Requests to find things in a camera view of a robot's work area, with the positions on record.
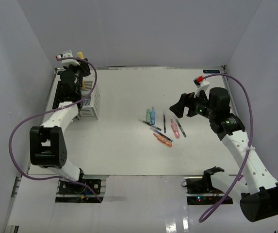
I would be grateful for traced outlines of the yellow highlighter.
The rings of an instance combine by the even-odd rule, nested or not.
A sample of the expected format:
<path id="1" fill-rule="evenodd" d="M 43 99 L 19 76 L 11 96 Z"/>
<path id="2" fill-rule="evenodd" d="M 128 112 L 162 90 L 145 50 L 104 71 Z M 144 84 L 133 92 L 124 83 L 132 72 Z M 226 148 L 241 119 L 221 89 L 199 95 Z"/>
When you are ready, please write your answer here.
<path id="1" fill-rule="evenodd" d="M 77 56 L 80 58 L 80 59 L 84 59 L 84 55 L 82 52 L 77 52 Z"/>

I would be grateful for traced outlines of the blue white tape roll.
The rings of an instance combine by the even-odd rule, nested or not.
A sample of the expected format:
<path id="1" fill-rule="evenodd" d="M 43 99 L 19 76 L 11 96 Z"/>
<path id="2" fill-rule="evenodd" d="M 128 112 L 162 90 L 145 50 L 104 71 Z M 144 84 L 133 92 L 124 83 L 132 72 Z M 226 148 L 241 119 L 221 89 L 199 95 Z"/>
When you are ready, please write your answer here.
<path id="1" fill-rule="evenodd" d="M 91 98 L 90 98 L 90 97 L 85 98 L 85 99 L 83 100 L 82 104 L 83 104 L 84 106 L 90 106 L 90 105 L 91 105 Z"/>

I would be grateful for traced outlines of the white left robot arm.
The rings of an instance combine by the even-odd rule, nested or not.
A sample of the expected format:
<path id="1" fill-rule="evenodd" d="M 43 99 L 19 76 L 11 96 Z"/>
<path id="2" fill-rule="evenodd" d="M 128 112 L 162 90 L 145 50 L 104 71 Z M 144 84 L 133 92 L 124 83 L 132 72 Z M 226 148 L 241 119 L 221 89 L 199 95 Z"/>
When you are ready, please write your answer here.
<path id="1" fill-rule="evenodd" d="M 83 77 L 90 75 L 86 59 L 63 60 L 64 70 L 53 100 L 55 111 L 41 126 L 30 129 L 30 160 L 34 166 L 46 168 L 56 175 L 71 180 L 69 188 L 76 194 L 86 188 L 82 170 L 67 159 L 64 132 L 81 109 Z"/>

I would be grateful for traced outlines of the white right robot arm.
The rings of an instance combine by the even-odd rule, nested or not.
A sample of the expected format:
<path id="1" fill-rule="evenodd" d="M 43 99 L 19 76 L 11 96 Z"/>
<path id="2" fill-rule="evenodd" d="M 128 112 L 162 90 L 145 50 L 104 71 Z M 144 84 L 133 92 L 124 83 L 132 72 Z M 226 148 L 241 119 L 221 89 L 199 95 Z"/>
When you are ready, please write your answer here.
<path id="1" fill-rule="evenodd" d="M 241 120 L 230 112 L 230 95 L 221 87 L 210 90 L 209 95 L 182 94 L 169 109 L 178 118 L 188 107 L 188 117 L 201 115 L 209 120 L 210 127 L 229 150 L 237 165 L 242 168 L 245 182 L 238 181 L 229 197 L 238 202 L 242 213 L 250 222 L 278 215 L 278 181 L 264 166 L 255 149 L 248 145 L 249 138 Z"/>

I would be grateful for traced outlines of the pink highlighter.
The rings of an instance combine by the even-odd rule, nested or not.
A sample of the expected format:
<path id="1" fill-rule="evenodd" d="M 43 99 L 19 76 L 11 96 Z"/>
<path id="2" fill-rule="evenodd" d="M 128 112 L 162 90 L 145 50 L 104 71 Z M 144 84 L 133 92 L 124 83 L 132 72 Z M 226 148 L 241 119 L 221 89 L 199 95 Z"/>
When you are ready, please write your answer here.
<path id="1" fill-rule="evenodd" d="M 172 128 L 172 131 L 173 131 L 173 134 L 174 136 L 178 139 L 180 138 L 180 133 L 179 133 L 179 129 L 178 129 L 178 126 L 175 122 L 174 119 L 171 119 L 171 128 Z"/>

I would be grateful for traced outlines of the purple gel pen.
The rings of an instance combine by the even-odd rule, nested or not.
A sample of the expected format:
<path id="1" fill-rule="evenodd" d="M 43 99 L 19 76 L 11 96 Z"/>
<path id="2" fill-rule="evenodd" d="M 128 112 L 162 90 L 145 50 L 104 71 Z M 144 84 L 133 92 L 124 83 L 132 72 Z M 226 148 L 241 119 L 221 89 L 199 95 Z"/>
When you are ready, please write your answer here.
<path id="1" fill-rule="evenodd" d="M 163 125 L 164 125 L 164 133 L 166 133 L 166 114 L 165 114 L 165 111 L 163 111 Z"/>

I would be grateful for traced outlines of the green gel pen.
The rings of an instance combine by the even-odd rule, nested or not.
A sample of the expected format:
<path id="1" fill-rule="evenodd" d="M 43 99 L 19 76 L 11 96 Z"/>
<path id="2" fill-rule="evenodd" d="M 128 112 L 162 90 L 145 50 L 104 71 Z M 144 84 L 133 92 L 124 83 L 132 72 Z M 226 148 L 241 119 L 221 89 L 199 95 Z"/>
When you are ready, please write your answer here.
<path id="1" fill-rule="evenodd" d="M 187 137 L 187 135 L 186 135 L 186 133 L 185 133 L 183 127 L 182 127 L 181 124 L 180 124 L 180 121 L 179 121 L 177 118 L 175 119 L 175 121 L 176 121 L 176 123 L 177 123 L 177 125 L 178 125 L 180 131 L 182 132 L 182 135 L 183 135 L 184 137 Z"/>

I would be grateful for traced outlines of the blue uncapped highlighter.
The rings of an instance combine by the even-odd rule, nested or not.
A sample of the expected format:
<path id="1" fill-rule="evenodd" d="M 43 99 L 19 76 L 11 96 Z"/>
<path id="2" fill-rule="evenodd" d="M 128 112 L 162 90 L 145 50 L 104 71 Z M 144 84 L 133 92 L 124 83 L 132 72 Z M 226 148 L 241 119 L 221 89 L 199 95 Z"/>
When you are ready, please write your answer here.
<path id="1" fill-rule="evenodd" d="M 152 107 L 152 109 L 151 109 L 151 124 L 154 125 L 155 121 L 156 121 L 156 112 L 155 112 L 154 107 Z"/>

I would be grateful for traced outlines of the green capped highlighter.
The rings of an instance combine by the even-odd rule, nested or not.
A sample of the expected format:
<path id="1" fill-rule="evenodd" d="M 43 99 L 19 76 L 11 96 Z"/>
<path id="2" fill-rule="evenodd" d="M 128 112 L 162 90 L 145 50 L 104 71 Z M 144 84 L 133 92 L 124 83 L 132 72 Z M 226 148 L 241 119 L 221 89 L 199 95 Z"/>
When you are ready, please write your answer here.
<path id="1" fill-rule="evenodd" d="M 150 109 L 146 110 L 146 122 L 151 123 L 151 111 L 150 111 Z"/>

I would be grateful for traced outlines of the blue gel pen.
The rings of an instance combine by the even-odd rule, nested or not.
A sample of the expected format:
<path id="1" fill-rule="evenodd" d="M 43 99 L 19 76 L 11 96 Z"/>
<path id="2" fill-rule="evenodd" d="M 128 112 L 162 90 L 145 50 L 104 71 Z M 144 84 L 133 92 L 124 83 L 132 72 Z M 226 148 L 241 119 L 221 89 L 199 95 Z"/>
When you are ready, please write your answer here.
<path id="1" fill-rule="evenodd" d="M 169 137 L 167 137 L 166 135 L 164 135 L 163 133 L 161 133 L 160 131 L 158 131 L 157 129 L 154 128 L 150 128 L 153 132 L 155 132 L 157 135 L 161 136 L 162 138 L 166 139 L 169 142 L 173 142 L 172 139 L 170 139 Z"/>

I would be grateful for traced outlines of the black gel pen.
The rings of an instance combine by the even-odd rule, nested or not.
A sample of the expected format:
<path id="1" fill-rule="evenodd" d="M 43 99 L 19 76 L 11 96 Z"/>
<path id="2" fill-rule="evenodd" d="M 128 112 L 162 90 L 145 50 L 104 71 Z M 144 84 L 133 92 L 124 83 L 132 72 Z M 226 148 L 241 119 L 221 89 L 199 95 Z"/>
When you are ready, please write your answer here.
<path id="1" fill-rule="evenodd" d="M 150 126 L 150 127 L 152 127 L 152 128 L 154 128 L 154 129 L 156 129 L 156 130 L 158 130 L 158 131 L 162 131 L 161 128 L 159 128 L 159 127 L 157 127 L 155 125 L 152 125 L 150 122 L 147 122 L 147 121 L 144 121 L 144 120 L 141 120 L 141 119 L 139 119 L 139 121 L 144 123 L 144 124 L 146 124 L 146 125 L 148 125 L 148 126 Z"/>

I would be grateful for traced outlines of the black slotted organizer box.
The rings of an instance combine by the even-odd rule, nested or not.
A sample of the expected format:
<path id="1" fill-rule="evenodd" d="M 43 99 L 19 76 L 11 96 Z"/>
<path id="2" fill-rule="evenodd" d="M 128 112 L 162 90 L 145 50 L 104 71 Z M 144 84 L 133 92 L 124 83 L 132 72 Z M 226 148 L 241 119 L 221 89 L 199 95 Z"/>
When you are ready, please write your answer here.
<path id="1" fill-rule="evenodd" d="M 61 81 L 58 81 L 55 96 L 54 96 L 54 100 L 53 100 L 52 109 L 57 109 L 59 107 L 60 92 L 61 92 Z"/>

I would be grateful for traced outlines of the white slotted organizer box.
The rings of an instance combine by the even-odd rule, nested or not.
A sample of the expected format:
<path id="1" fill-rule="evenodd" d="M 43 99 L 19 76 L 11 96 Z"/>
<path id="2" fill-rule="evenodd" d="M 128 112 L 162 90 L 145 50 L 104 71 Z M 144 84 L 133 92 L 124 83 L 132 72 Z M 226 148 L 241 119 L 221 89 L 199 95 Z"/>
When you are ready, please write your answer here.
<path id="1" fill-rule="evenodd" d="M 98 89 L 98 86 L 95 86 L 95 89 L 89 96 L 89 93 L 92 90 L 93 87 L 93 80 L 86 78 L 83 80 L 85 89 L 82 90 L 82 98 L 91 98 L 91 105 L 90 106 L 84 106 L 82 104 L 81 109 L 79 110 L 79 114 L 81 117 L 95 117 L 98 119 L 99 117 L 99 109 L 100 109 L 100 92 Z"/>

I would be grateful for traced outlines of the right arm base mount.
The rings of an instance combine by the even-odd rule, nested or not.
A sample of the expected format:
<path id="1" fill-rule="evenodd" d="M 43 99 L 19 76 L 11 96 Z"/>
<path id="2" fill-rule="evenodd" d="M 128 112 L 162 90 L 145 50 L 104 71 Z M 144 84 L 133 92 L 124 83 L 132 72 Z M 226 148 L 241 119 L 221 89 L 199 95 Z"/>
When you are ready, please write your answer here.
<path id="1" fill-rule="evenodd" d="M 203 172 L 202 176 L 184 178 L 181 183 L 186 188 L 187 204 L 214 205 L 224 196 L 224 192 L 212 186 L 211 176 L 217 172 L 224 172 L 220 167 L 212 167 Z"/>

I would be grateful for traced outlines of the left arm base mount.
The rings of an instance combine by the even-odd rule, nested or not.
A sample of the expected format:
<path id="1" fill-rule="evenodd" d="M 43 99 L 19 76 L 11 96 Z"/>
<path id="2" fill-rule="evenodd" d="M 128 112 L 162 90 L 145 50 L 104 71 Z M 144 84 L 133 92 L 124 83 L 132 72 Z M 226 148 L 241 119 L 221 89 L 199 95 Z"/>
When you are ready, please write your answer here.
<path id="1" fill-rule="evenodd" d="M 67 181 L 59 181 L 56 203 L 100 203 L 103 201 L 105 186 L 101 179 L 82 179 L 78 185 Z"/>

